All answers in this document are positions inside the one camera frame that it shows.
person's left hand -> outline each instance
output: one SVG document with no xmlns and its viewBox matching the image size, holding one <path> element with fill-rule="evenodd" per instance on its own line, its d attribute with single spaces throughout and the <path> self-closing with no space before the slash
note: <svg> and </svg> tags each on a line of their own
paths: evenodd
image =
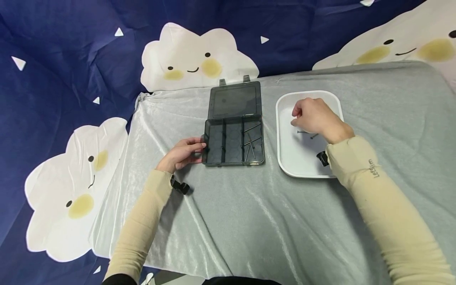
<svg viewBox="0 0 456 285">
<path fill-rule="evenodd" d="M 201 157 L 193 154 L 202 152 L 205 147 L 206 144 L 201 142 L 201 138 L 183 139 L 161 159 L 155 169 L 174 173 L 189 163 L 201 163 Z"/>
</svg>

black buckle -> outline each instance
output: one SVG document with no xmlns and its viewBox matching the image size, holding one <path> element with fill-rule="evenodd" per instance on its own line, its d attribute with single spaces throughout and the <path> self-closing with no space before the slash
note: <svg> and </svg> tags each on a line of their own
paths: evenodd
<svg viewBox="0 0 456 285">
<path fill-rule="evenodd" d="M 326 155 L 325 151 L 320 152 L 316 156 L 320 160 L 321 164 L 323 164 L 323 166 L 328 166 L 329 165 L 328 156 Z"/>
<path fill-rule="evenodd" d="M 186 195 L 190 190 L 190 186 L 187 183 L 177 182 L 174 178 L 174 174 L 171 176 L 171 186 L 182 195 Z"/>
</svg>

white cloud print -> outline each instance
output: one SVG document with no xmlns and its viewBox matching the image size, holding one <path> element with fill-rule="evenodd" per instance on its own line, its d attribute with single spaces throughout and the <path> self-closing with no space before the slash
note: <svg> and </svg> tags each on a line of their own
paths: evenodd
<svg viewBox="0 0 456 285">
<path fill-rule="evenodd" d="M 259 74 L 227 30 L 213 29 L 199 36 L 174 23 L 167 23 L 160 39 L 145 46 L 142 64 L 141 83 L 149 92 L 214 86 L 222 78 L 239 82 L 244 75 Z"/>
<path fill-rule="evenodd" d="M 27 248 L 46 251 L 59 262 L 91 249 L 89 234 L 127 141 L 126 120 L 110 118 L 85 125 L 71 135 L 66 152 L 37 166 L 25 192 L 34 213 Z"/>
<path fill-rule="evenodd" d="M 347 43 L 313 70 L 401 60 L 423 61 L 456 90 L 456 1 L 427 0 Z"/>
</svg>

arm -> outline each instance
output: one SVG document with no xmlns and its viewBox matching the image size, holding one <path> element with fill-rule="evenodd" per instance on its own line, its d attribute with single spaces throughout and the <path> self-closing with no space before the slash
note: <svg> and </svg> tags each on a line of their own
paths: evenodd
<svg viewBox="0 0 456 285">
<path fill-rule="evenodd" d="M 296 103 L 291 123 L 329 142 L 331 170 L 352 195 L 378 242 L 393 284 L 456 284 L 450 266 L 416 208 L 378 164 L 370 144 L 354 135 L 321 99 Z"/>
<path fill-rule="evenodd" d="M 199 138 L 181 140 L 152 170 L 135 206 L 120 232 L 103 285 L 137 284 L 141 269 L 157 231 L 160 214 L 171 195 L 170 179 L 176 169 L 199 163 L 192 156 L 206 144 Z"/>
</svg>

white tray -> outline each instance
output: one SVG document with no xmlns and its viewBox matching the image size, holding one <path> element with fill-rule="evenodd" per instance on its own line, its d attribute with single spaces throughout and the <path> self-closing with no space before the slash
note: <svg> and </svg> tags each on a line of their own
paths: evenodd
<svg viewBox="0 0 456 285">
<path fill-rule="evenodd" d="M 304 98 L 321 98 L 343 121 L 339 99 L 331 92 L 316 90 L 288 93 L 280 97 L 275 105 L 277 121 L 277 159 L 282 170 L 293 177 L 334 178 L 329 166 L 324 167 L 316 157 L 326 149 L 322 135 L 310 139 L 313 134 L 297 133 L 301 129 L 290 122 L 291 112 L 297 101 Z"/>
</svg>

